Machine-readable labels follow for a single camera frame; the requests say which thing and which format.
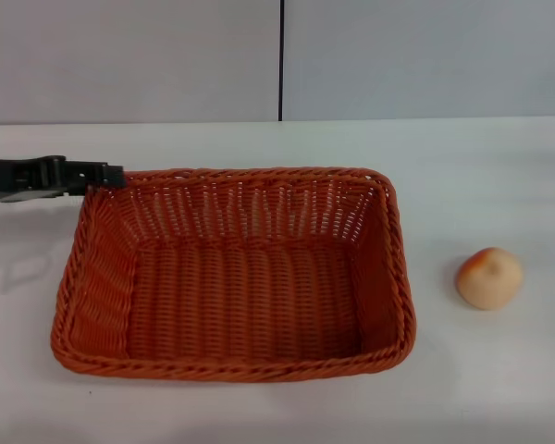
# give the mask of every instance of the white tabletop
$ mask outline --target white tabletop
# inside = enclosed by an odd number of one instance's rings
[[[126,169],[376,169],[399,195],[418,335],[377,375],[76,375],[49,333],[80,198],[0,203],[0,443],[555,443],[555,117],[0,127],[0,157],[45,154]],[[451,285],[460,260],[487,246],[527,270],[494,313]]]

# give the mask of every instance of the orange wicker basket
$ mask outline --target orange wicker basket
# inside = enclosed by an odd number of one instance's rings
[[[87,192],[51,343],[98,376],[375,373],[415,339],[395,191],[365,169],[168,170]]]

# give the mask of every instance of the woven plastic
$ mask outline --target woven plastic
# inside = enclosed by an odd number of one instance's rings
[[[365,169],[129,173],[90,191],[52,349],[99,376],[375,373],[415,339],[395,191]]]

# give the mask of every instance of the basket bottom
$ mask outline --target basket bottom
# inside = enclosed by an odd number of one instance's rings
[[[136,260],[129,358],[299,361],[361,352],[350,254],[341,243],[159,244]]]

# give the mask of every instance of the basket rim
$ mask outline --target basket rim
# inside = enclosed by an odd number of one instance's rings
[[[406,264],[402,247],[401,226],[396,203],[396,193],[388,178],[366,168],[304,167],[304,168],[261,168],[261,169],[169,169],[161,171],[127,172],[128,186],[160,187],[180,184],[181,187],[201,180],[214,183],[275,180],[332,180],[334,177],[355,184],[370,184],[380,192],[387,211],[383,220],[388,233],[390,248],[387,248],[388,271],[394,282],[396,293],[394,304],[397,311],[398,338],[394,344],[378,351],[358,353],[344,358],[315,360],[261,360],[245,361],[238,358],[178,358],[174,360],[143,360],[133,358],[110,358],[87,355],[75,349],[69,339],[73,311],[70,298],[74,296],[78,274],[84,267],[83,254],[90,234],[96,230],[91,220],[91,205],[98,204],[99,191],[87,193],[80,210],[79,224],[64,278],[57,293],[57,304],[51,333],[51,346],[56,359],[66,368],[79,373],[99,376],[124,376],[169,378],[182,380],[226,380],[241,382],[293,381],[318,377],[346,376],[374,373],[386,370],[400,362],[413,348],[416,323],[407,279]]]

